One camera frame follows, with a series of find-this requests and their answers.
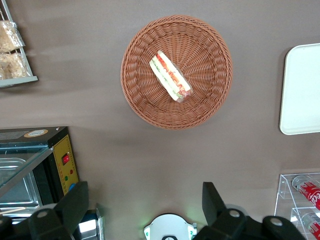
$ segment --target red can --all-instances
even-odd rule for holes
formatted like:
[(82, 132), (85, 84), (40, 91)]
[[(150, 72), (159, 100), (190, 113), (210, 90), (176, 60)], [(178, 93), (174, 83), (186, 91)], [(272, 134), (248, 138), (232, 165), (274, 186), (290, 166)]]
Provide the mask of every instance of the red can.
[(314, 213), (308, 213), (301, 218), (301, 221), (316, 240), (320, 240), (320, 218)]
[(320, 188), (307, 176), (296, 176), (292, 180), (292, 186), (297, 189), (306, 199), (320, 210)]

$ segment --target plastic wrap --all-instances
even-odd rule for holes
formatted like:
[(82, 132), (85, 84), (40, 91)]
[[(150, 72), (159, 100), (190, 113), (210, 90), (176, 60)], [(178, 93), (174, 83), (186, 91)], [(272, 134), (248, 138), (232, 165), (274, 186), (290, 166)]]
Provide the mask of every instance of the plastic wrap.
[(5, 69), (6, 69), (6, 64), (0, 62), (0, 80), (4, 80), (8, 78)]
[(25, 45), (13, 21), (0, 21), (0, 53), (8, 53)]
[(30, 77), (26, 63), (21, 53), (3, 53), (0, 54), (0, 63), (2, 71), (7, 79)]
[(185, 79), (178, 67), (176, 67), (162, 51), (158, 51), (149, 64), (159, 82), (173, 100), (182, 103), (192, 96), (192, 86)]

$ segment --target clear plastic holder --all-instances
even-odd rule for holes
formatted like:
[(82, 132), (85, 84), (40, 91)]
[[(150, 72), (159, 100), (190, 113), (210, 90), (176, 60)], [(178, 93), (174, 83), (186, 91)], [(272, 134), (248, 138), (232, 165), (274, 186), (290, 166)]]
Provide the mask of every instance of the clear plastic holder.
[(290, 220), (307, 240), (315, 240), (316, 238), (302, 224), (302, 217), (309, 213), (315, 213), (320, 218), (320, 210), (292, 186), (292, 181), (297, 176), (310, 177), (320, 187), (320, 172), (281, 174), (274, 215)]

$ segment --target wicker basket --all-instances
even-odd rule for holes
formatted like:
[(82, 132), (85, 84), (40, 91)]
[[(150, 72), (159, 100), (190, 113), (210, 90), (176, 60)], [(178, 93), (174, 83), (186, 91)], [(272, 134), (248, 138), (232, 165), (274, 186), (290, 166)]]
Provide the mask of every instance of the wicker basket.
[[(149, 61), (158, 50), (182, 71), (193, 96), (175, 102), (158, 82)], [(129, 105), (148, 123), (172, 130), (197, 126), (224, 103), (232, 81), (232, 61), (220, 34), (185, 15), (152, 21), (130, 42), (121, 66), (121, 85)]]

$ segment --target white plastic tray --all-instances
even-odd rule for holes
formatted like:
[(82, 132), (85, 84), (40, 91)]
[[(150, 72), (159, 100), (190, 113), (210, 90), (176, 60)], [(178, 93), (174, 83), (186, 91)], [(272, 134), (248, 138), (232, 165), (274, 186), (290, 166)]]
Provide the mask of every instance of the white plastic tray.
[(320, 132), (320, 43), (296, 46), (286, 56), (280, 130)]

